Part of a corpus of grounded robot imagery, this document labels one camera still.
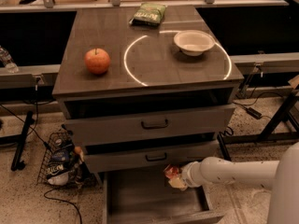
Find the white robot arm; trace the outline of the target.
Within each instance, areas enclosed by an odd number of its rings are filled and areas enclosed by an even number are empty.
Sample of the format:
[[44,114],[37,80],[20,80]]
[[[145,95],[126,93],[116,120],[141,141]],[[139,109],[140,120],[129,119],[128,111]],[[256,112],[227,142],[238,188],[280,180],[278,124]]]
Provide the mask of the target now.
[[182,167],[168,165],[164,175],[172,188],[181,190],[234,182],[270,189],[267,224],[299,223],[299,143],[289,147],[279,161],[234,162],[207,157]]

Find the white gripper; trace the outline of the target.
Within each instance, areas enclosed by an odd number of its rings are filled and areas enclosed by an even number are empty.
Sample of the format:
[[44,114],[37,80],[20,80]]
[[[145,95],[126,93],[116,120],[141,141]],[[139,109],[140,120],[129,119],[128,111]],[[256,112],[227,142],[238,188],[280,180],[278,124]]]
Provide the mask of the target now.
[[174,189],[186,190],[188,188],[198,188],[203,184],[200,171],[201,163],[198,161],[190,162],[182,167],[181,177],[174,176],[169,179],[169,185]]

